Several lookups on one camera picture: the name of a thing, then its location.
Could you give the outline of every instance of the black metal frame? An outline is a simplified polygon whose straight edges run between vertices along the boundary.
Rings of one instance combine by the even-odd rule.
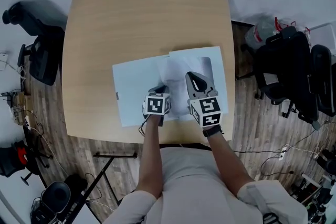
[[[104,168],[100,171],[100,173],[98,174],[98,176],[95,178],[95,180],[92,182],[92,184],[90,185],[90,187],[88,188],[88,190],[84,193],[84,195],[81,197],[81,199],[79,200],[77,206],[74,208],[74,210],[70,213],[69,217],[67,218],[65,224],[71,224],[74,219],[77,217],[78,213],[81,211],[82,207],[84,206],[84,204],[86,203],[87,198],[89,197],[89,195],[91,194],[91,192],[93,191],[93,189],[96,187],[98,181],[101,179],[101,177],[104,177],[107,186],[109,188],[109,190],[111,191],[117,205],[119,205],[119,201],[112,189],[112,186],[105,174],[107,168],[109,168],[110,164],[112,163],[112,161],[115,158],[137,158],[137,153],[134,153],[133,155],[128,155],[128,156],[120,156],[120,155],[100,155],[100,153],[96,153],[94,154],[95,158],[110,158],[108,160],[108,162],[105,164]]]

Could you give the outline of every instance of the power outlet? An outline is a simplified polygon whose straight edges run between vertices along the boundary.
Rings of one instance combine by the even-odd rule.
[[[0,53],[0,71],[5,70],[7,59],[8,59],[8,54]]]
[[[281,161],[281,160],[284,158],[285,153],[286,153],[285,151],[287,151],[287,147],[286,147],[286,146],[284,146],[284,147],[282,148],[282,152],[281,152],[281,154],[280,154],[279,161]]]

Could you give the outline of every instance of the wooden floor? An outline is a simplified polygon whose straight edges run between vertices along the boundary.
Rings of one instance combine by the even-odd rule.
[[[233,36],[235,46],[236,75],[242,76],[251,71],[251,58],[247,52],[241,52],[240,45],[244,43],[245,32],[248,26],[233,24]],[[34,104],[34,112],[44,127],[44,137],[56,154],[68,175],[78,173],[86,177],[89,183],[93,176],[97,176],[107,159],[93,158],[93,154],[118,154],[128,155],[138,152],[141,156],[142,146],[139,144],[112,143],[95,141],[84,138],[76,138],[67,135],[65,119],[62,107],[61,81],[58,75],[54,86],[46,86],[28,76],[25,81],[26,92],[31,94]],[[230,141],[236,151],[278,151],[285,144],[294,145],[297,141],[312,132],[311,125],[298,119],[297,114],[292,113],[288,119],[281,118],[281,106],[271,105],[270,100],[256,100],[254,93],[257,89],[255,78],[236,81],[235,123],[233,140]],[[331,120],[320,114],[319,121]],[[316,146],[320,149],[331,148],[336,141],[336,124],[325,124],[320,132],[313,132],[311,136],[297,144],[297,148],[313,151]],[[44,141],[45,152],[51,153]],[[278,179],[289,190],[302,172],[319,180],[323,170],[312,160],[311,153],[291,149],[285,154],[282,161],[277,158],[270,159],[263,167],[264,174],[276,172],[286,173],[290,170],[295,174],[275,174],[265,177],[260,173],[262,163],[275,153],[238,153],[239,158],[246,166],[250,175],[255,180]],[[119,199],[133,191],[136,187],[139,159],[115,159],[107,170],[107,176]],[[66,174],[56,160],[46,160],[49,169],[41,167],[41,173],[47,185],[64,180]],[[115,209],[116,203],[111,197],[108,188],[102,179],[98,183],[102,192],[102,198],[98,202]],[[99,191],[95,188],[90,198],[99,197]],[[111,210],[101,204],[90,204],[91,209],[100,221],[104,221],[111,214]]]

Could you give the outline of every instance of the wooden table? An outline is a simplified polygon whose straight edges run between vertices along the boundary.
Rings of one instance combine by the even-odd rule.
[[[173,50],[220,46],[232,138],[235,58],[227,0],[72,0],[67,22],[62,91],[68,135],[143,143],[138,126],[121,127],[112,65]],[[161,143],[206,142],[196,121],[169,121]]]

